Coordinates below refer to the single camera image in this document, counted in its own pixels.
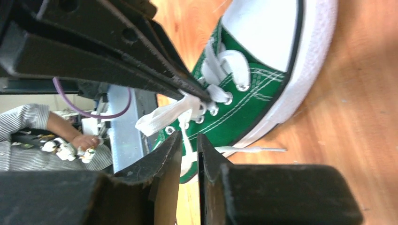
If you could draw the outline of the operator striped sleeve forearm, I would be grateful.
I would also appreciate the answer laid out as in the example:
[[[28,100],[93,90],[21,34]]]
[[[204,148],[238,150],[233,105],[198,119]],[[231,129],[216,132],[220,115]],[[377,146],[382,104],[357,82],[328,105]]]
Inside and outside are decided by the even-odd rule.
[[[49,106],[27,104],[0,114],[0,140],[10,142],[11,135],[24,128],[50,131],[68,142],[82,134],[68,121],[49,110]]]

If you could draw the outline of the white shoelace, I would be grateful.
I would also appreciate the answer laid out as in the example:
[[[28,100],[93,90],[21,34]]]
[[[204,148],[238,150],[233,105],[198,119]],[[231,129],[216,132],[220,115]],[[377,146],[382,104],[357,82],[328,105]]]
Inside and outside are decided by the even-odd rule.
[[[234,41],[211,38],[197,65],[195,78],[206,88],[211,101],[184,93],[181,100],[161,106],[140,118],[136,128],[145,135],[159,133],[163,142],[175,131],[183,134],[183,161],[180,181],[186,183],[197,174],[196,142],[206,134],[224,155],[237,151],[260,151],[248,144],[238,147],[235,140],[276,98],[285,80],[283,72],[250,62]]]

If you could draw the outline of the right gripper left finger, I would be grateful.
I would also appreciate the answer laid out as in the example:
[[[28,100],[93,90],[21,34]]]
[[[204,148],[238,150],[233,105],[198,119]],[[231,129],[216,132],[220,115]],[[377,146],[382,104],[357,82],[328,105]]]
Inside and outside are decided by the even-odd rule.
[[[114,175],[91,171],[3,172],[3,225],[172,225],[182,134]]]

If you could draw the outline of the operator hand in background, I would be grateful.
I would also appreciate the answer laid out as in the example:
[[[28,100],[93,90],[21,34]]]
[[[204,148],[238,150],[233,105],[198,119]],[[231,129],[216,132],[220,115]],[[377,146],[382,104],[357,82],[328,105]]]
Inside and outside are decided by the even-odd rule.
[[[77,150],[86,151],[88,149],[95,149],[100,145],[101,141],[94,135],[78,135],[72,139],[71,143]]]

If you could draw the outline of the green canvas sneaker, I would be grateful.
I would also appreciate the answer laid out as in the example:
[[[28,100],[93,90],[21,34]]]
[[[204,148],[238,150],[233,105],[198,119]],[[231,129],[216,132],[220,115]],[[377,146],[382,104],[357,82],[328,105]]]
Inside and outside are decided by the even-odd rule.
[[[198,179],[200,134],[225,157],[261,151],[252,144],[286,122],[316,80],[337,10],[336,0],[231,2],[192,71],[210,102],[184,93],[136,123],[145,135],[158,133],[156,146],[182,132],[180,183]]]

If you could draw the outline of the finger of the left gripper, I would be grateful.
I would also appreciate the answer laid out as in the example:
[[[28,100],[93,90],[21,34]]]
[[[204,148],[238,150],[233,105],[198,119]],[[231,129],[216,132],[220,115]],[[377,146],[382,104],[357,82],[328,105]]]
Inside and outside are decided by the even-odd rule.
[[[15,77],[84,80],[148,90],[181,99],[167,81],[122,56],[68,30],[46,24],[10,22],[2,32],[0,65]]]
[[[148,16],[145,0],[21,0],[18,24],[46,24],[68,30],[122,56],[162,78],[183,94],[209,101],[194,81],[162,27]]]

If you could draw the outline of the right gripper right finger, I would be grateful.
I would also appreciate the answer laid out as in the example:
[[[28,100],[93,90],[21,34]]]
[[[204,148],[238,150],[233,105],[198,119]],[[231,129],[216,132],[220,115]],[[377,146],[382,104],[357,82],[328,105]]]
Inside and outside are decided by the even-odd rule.
[[[329,165],[236,165],[197,140],[203,225],[360,225],[361,210]]]

